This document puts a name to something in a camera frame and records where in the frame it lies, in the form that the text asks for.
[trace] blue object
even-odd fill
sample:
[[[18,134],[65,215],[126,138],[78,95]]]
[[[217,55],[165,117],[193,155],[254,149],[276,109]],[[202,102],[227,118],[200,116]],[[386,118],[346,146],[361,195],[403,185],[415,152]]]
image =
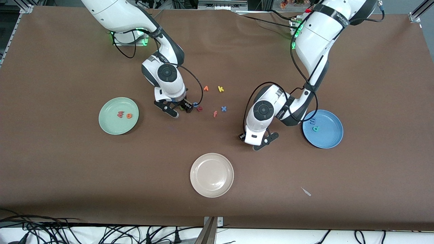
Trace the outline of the blue object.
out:
[[[313,113],[314,111],[311,111],[305,118],[310,118]],[[312,145],[318,148],[333,148],[341,142],[344,128],[336,115],[318,109],[311,120],[303,122],[303,133]]]

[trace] white plate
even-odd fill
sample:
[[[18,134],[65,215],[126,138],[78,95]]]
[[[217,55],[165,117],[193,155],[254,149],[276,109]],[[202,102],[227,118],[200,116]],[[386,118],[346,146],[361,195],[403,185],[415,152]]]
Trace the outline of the white plate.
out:
[[[220,197],[232,186],[233,167],[223,155],[207,153],[194,161],[190,181],[193,188],[202,196]]]

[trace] small white debris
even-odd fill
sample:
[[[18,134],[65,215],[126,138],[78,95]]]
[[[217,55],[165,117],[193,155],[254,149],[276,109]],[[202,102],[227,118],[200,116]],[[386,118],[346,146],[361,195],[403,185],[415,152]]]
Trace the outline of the small white debris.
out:
[[[303,189],[304,193],[306,193],[308,196],[312,196],[312,194],[310,194],[308,191],[306,191],[303,187],[301,187],[301,189]]]

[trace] black cable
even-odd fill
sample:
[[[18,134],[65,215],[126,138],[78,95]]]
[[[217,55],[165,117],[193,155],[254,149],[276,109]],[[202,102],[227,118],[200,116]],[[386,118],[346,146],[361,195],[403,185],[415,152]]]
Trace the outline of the black cable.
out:
[[[362,235],[363,243],[360,242],[360,240],[358,239],[358,237],[357,237],[357,232],[360,232],[360,234]],[[362,232],[362,231],[359,231],[359,230],[354,231],[354,238],[355,238],[355,240],[356,240],[359,244],[366,244],[365,236],[363,235],[363,232]]]
[[[48,216],[33,215],[33,214],[21,214],[21,215],[15,215],[15,216],[6,217],[6,218],[2,219],[2,221],[13,220],[14,218],[23,218],[23,219],[24,218],[41,218],[41,219],[48,219],[48,220],[55,221],[59,225],[60,229],[62,229],[63,236],[65,238],[63,238],[63,236],[59,233],[59,229],[56,229],[56,228],[53,228],[53,229],[57,230],[57,233],[59,234],[59,236],[60,236],[60,238],[62,239],[63,242],[69,243],[67,235],[65,233],[65,230],[63,229],[63,227],[62,227],[61,222],[59,221],[59,219],[48,217]]]
[[[36,236],[36,239],[37,239],[38,243],[39,243],[39,239],[42,240],[44,243],[46,241],[36,233],[36,229],[37,228],[40,228],[40,229],[44,230],[50,236],[50,239],[53,239],[56,242],[59,242],[58,239],[56,238],[56,236],[53,236],[53,234],[50,233],[50,231],[46,227],[44,227],[41,224],[37,224],[37,223],[31,221],[29,218],[42,218],[42,219],[50,219],[50,220],[58,220],[58,219],[47,217],[47,216],[38,216],[38,215],[29,215],[29,214],[26,214],[26,215],[18,214],[15,211],[12,211],[12,210],[9,210],[9,209],[5,209],[5,208],[0,208],[0,211],[6,211],[6,212],[10,212],[10,213],[15,214],[15,216],[11,216],[11,217],[7,217],[7,218],[4,218],[4,219],[1,219],[0,222],[12,222],[13,221],[13,222],[22,223],[23,224],[23,227],[22,227],[23,230],[27,230],[32,235]]]
[[[105,230],[104,230],[104,234],[103,234],[103,236],[102,236],[102,238],[101,238],[101,240],[99,240],[99,242],[98,242],[98,244],[102,244],[102,243],[104,243],[104,241],[111,235],[111,234],[113,234],[115,231],[113,230],[113,228],[110,228],[110,231],[109,232],[107,232],[107,229],[108,228],[110,228],[109,226],[106,226],[105,227]]]
[[[161,231],[163,228],[166,228],[166,227],[165,227],[165,226],[161,226],[161,227],[158,228],[156,231],[152,232],[152,233],[151,233],[151,240],[152,240],[152,238],[154,238],[155,235],[156,235],[159,231]]]
[[[153,244],[157,244],[158,242],[162,242],[162,241],[169,241],[169,244],[172,244],[172,241],[170,239],[163,239],[161,241],[154,242]]]
[[[27,242],[27,237],[29,236],[29,233],[30,233],[30,232],[27,232],[27,233],[23,236],[23,238],[21,238],[21,240],[18,242],[18,244],[26,244],[26,242]]]
[[[379,20],[375,20],[375,19],[363,19],[363,18],[361,18],[361,19],[353,19],[353,20],[350,21],[350,23],[353,23],[353,22],[359,21],[359,20],[366,20],[366,21],[372,21],[372,22],[381,22],[381,21],[384,20],[384,17],[386,16],[386,14],[384,13],[384,10],[381,11],[381,14],[382,14],[382,17]]]
[[[146,241],[146,244],[151,244],[151,235],[149,234],[149,231],[151,230],[151,227],[152,227],[152,226],[149,226],[149,227],[148,227],[148,231],[146,232],[146,238],[143,239],[143,240],[140,242],[140,244],[142,244],[142,243],[145,242],[145,241]]]
[[[306,121],[309,121],[309,120],[311,120],[313,117],[315,117],[316,112],[318,112],[318,97],[316,96],[316,92],[311,91],[311,93],[312,93],[313,96],[315,97],[316,105],[315,105],[315,110],[314,110],[312,116],[310,116],[308,119],[298,119],[298,118],[296,118],[296,117],[291,113],[291,110],[288,108],[289,115],[291,115],[291,117],[292,117],[295,121],[298,121],[298,122],[306,122]]]
[[[298,70],[298,72],[300,73],[300,75],[303,77],[303,79],[308,82],[308,79],[306,78],[306,76],[303,74],[303,72],[301,71],[301,69],[298,67],[296,60],[294,59],[294,54],[293,54],[293,43],[295,40],[295,36],[296,33],[299,31],[300,27],[303,26],[303,24],[309,19],[310,14],[308,16],[306,16],[306,18],[304,18],[302,20],[302,22],[297,26],[296,30],[294,31],[293,36],[291,37],[291,42],[290,42],[290,47],[289,47],[289,53],[291,55],[291,59],[293,60],[294,66],[296,67],[296,69]]]
[[[252,99],[253,94],[255,94],[255,92],[256,92],[256,91],[257,91],[261,86],[263,86],[263,85],[265,85],[265,84],[273,84],[273,85],[276,85],[277,87],[279,87],[279,88],[283,91],[283,94],[285,95],[286,101],[288,101],[288,96],[287,96],[285,90],[284,90],[284,89],[283,89],[279,84],[277,84],[277,83],[274,83],[274,82],[271,82],[271,81],[267,81],[267,82],[264,82],[264,83],[260,84],[259,86],[257,86],[257,87],[253,90],[252,94],[250,95],[249,100],[247,101],[247,104],[246,104],[246,109],[244,110],[244,117],[243,117],[243,131],[244,131],[244,133],[246,133],[246,127],[245,127],[245,122],[246,122],[246,113],[247,113],[247,108],[248,108],[248,106],[249,106],[250,100]]]
[[[78,240],[78,238],[76,237],[76,234],[74,234],[74,232],[72,231],[71,227],[69,226],[68,220],[65,220],[65,222],[66,222],[66,226],[67,226],[67,228],[68,228],[69,231],[71,232],[72,236],[76,239],[76,241],[77,241],[79,244],[83,244],[83,243],[81,243],[81,242]]]
[[[133,243],[132,240],[133,239],[136,240],[136,239],[134,238],[134,236],[128,234],[128,232],[134,230],[135,228],[138,228],[138,226],[134,226],[133,228],[131,228],[131,229],[127,230],[127,231],[120,231],[121,235],[119,235],[116,239],[113,239],[112,242],[111,242],[111,244],[114,244],[117,240],[125,238],[125,237],[130,237],[131,238],[131,243]]]
[[[386,231],[383,231],[383,238],[381,239],[381,244],[384,244],[384,239],[386,239]]]
[[[10,225],[5,225],[5,226],[0,226],[0,229],[1,228],[14,227],[14,226],[17,226],[17,225],[22,225],[22,224],[21,223],[16,223],[16,224],[10,224]]]
[[[322,244],[324,242],[324,240],[326,239],[326,237],[328,236],[328,234],[331,232],[332,230],[328,230],[325,235],[322,237],[321,241],[316,243],[316,244]]]
[[[262,19],[258,19],[258,18],[254,18],[254,17],[250,17],[250,16],[245,16],[245,15],[243,15],[243,16],[246,17],[246,18],[249,18],[249,19],[259,20],[259,21],[262,21],[262,22],[266,22],[266,23],[270,23],[270,24],[274,24],[274,25],[278,25],[278,26],[284,26],[284,27],[288,27],[288,28],[291,28],[291,29],[295,29],[296,28],[295,26],[288,26],[288,25],[279,24],[279,23],[276,23],[276,22],[271,22],[271,21],[268,21],[268,20],[262,20]]]
[[[179,244],[181,243],[182,240],[181,238],[179,238],[179,231],[178,231],[178,226],[175,227],[175,239],[173,240],[174,244]]]
[[[282,18],[284,20],[291,20],[291,18],[297,17],[297,15],[295,15],[293,17],[285,17],[285,16],[281,15],[279,12],[272,10],[272,9],[266,10],[266,12],[273,12],[273,13],[277,14],[277,16],[279,16],[280,18]]]
[[[137,239],[135,239],[135,237],[133,237],[132,235],[126,233],[126,232],[128,232],[128,231],[121,231],[121,230],[120,230],[120,229],[123,228],[123,226],[120,226],[120,227],[114,227],[114,228],[107,226],[106,228],[111,229],[112,233],[110,233],[110,231],[109,231],[107,234],[104,234],[104,236],[102,237],[102,239],[99,241],[99,244],[103,244],[104,241],[107,240],[107,238],[109,238],[109,237],[110,237],[111,235],[113,235],[115,232],[119,232],[119,233],[121,233],[121,234],[122,234],[121,236],[126,235],[126,237],[130,237],[131,240],[134,239],[137,243],[139,243],[139,241],[138,241]]]
[[[44,242],[44,244],[50,244],[50,243],[56,243],[56,244],[69,244],[69,243],[65,243],[62,241],[48,241],[48,242]]]
[[[161,43],[158,42],[157,39],[154,39],[154,41],[155,41],[155,45],[157,46],[157,52],[161,55],[161,53],[159,51],[160,48],[158,47],[158,44],[160,44],[160,46],[161,46]],[[180,64],[175,64],[175,63],[168,63],[168,64],[171,64],[171,65],[183,68],[185,71],[187,71],[191,76],[193,76],[196,79],[197,83],[201,87],[201,99],[197,103],[197,106],[199,106],[199,104],[202,102],[202,99],[204,98],[204,88],[202,87],[202,83],[199,81],[199,79],[189,69],[185,68],[184,66],[182,66]]]
[[[187,227],[187,228],[184,228],[184,229],[181,229],[181,230],[178,230],[178,231],[184,231],[184,230],[193,229],[193,228],[201,228],[201,227],[199,227],[199,226]],[[166,236],[164,236],[164,237],[162,237],[162,238],[160,238],[158,241],[156,241],[154,243],[158,243],[161,240],[166,239],[168,236],[173,235],[173,234],[175,234],[175,231],[172,232],[172,233],[170,233],[170,234],[168,234],[168,235],[166,235]]]
[[[187,71],[189,74],[191,74],[191,76],[193,76],[196,79],[196,81],[198,82],[199,86],[201,87],[201,99],[199,100],[199,102],[197,102],[197,106],[199,106],[199,104],[202,102],[202,99],[204,98],[204,89],[203,89],[202,84],[199,81],[199,79],[190,70],[188,70],[187,68],[185,68],[184,66],[182,66],[180,64],[175,64],[175,63],[168,63],[168,64],[171,64],[171,65],[174,65],[174,66],[176,65],[178,67],[183,68],[185,71]]]
[[[115,45],[115,47],[119,50],[119,52],[121,52],[125,57],[127,57],[127,58],[129,58],[129,59],[132,59],[132,58],[134,58],[134,56],[135,56],[135,52],[136,52],[136,49],[137,49],[137,44],[136,44],[136,39],[135,39],[135,35],[134,35],[134,30],[130,30],[130,31],[127,31],[127,32],[124,32],[124,33],[128,33],[128,32],[132,32],[133,33],[133,38],[134,38],[134,53],[133,53],[133,56],[127,56],[123,51],[121,51],[120,49],[119,49],[119,47],[118,47],[118,45],[116,44],[116,42],[115,42],[115,35],[114,35],[114,32],[112,32],[112,31],[110,31],[110,34],[112,35],[112,38],[113,38],[113,44]]]
[[[289,94],[291,95],[291,94],[293,94],[296,90],[303,90],[304,89],[304,86],[303,87],[297,87],[297,88],[295,88],[292,92],[290,92]]]
[[[62,242],[69,243],[69,240],[66,236],[66,233],[62,227],[60,227],[59,229],[57,229],[56,227],[51,227],[50,229],[51,229],[54,237],[58,234],[60,236],[60,239],[62,239]],[[65,238],[63,238],[62,234],[60,233],[60,231],[59,231],[60,229],[62,229],[62,232],[63,232],[63,235],[65,236]]]

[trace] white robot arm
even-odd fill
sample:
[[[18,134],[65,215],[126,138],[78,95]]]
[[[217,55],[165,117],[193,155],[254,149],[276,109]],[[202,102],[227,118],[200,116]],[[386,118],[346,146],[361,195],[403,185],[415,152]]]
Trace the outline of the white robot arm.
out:
[[[145,32],[160,43],[158,50],[141,65],[143,75],[155,87],[154,104],[174,118],[179,116],[173,109],[176,106],[191,112],[193,106],[186,100],[184,82],[174,66],[182,65],[184,52],[163,28],[145,10],[133,6],[126,0],[82,0],[82,2],[95,19],[106,29],[115,32],[115,35],[122,36],[131,31]]]
[[[240,135],[244,142],[254,145],[254,150],[259,150],[276,139],[277,133],[264,136],[273,117],[286,126],[294,126],[303,121],[329,67],[328,56],[334,42],[349,24],[360,24],[362,20],[359,19],[369,17],[376,3],[382,5],[377,0],[322,0],[310,13],[302,15],[295,49],[309,73],[304,90],[300,98],[296,99],[283,93],[276,85],[262,88],[247,115],[245,133]]]

